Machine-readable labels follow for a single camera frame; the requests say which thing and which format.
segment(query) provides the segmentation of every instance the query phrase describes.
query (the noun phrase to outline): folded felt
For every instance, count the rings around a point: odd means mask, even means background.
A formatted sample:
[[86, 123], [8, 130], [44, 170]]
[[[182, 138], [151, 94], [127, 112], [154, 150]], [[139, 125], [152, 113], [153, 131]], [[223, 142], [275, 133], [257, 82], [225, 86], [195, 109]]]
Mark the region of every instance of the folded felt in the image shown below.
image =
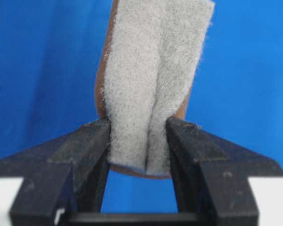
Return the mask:
[[119, 0], [104, 74], [108, 161], [169, 176], [166, 119], [189, 92], [214, 10], [210, 0]]

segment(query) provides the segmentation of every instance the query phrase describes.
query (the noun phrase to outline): white surface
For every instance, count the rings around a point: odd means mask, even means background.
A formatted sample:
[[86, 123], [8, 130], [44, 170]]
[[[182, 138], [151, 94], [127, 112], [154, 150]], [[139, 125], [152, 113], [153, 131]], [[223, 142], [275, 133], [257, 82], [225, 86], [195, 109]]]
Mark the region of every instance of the white surface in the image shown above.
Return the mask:
[[54, 221], [55, 225], [58, 225], [58, 222], [60, 221], [60, 217], [64, 213], [65, 213], [65, 208], [57, 209], [55, 221]]
[[259, 208], [259, 226], [283, 226], [283, 177], [249, 177]]
[[0, 178], [0, 226], [12, 226], [9, 210], [22, 182], [23, 178]]

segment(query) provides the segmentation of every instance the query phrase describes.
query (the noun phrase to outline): blue backdrop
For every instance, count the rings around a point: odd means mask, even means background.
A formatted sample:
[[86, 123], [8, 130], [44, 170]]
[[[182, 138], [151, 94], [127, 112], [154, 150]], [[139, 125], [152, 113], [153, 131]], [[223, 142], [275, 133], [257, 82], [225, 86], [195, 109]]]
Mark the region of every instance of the blue backdrop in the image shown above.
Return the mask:
[[[215, 0], [187, 121], [283, 167], [283, 0]], [[112, 0], [0, 0], [0, 158], [97, 120]], [[103, 212], [176, 212], [171, 180], [110, 172]]]

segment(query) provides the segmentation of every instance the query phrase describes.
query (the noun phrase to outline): brown leather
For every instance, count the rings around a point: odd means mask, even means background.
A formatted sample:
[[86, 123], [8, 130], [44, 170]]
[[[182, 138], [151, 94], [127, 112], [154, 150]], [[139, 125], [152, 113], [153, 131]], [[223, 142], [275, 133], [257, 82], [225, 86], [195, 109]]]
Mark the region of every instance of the brown leather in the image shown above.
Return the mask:
[[[103, 93], [101, 92], [101, 88], [103, 88], [103, 85], [104, 85], [104, 75], [105, 75], [107, 60], [109, 57], [111, 37], [112, 37], [113, 28], [114, 28], [115, 16], [117, 14], [117, 7], [118, 7], [118, 0], [114, 0], [113, 5], [112, 5], [111, 14], [110, 14], [105, 45], [102, 51], [100, 65], [97, 71], [96, 81], [95, 81], [95, 89], [94, 89], [95, 104], [96, 104], [97, 113], [101, 119], [107, 116], [106, 109], [105, 109], [105, 100], [103, 99]], [[182, 119], [182, 120], [185, 119], [190, 93], [191, 93], [191, 88], [190, 88], [188, 95], [186, 96], [186, 98], [184, 99], [184, 101], [182, 102], [182, 104], [180, 105], [176, 113], [174, 114], [174, 117]], [[111, 165], [110, 169], [115, 172], [126, 174], [129, 176], [134, 176], [134, 177], [150, 178], [150, 179], [170, 178], [170, 177], [147, 176], [147, 175], [136, 173], [128, 168], [115, 166], [115, 165]]]

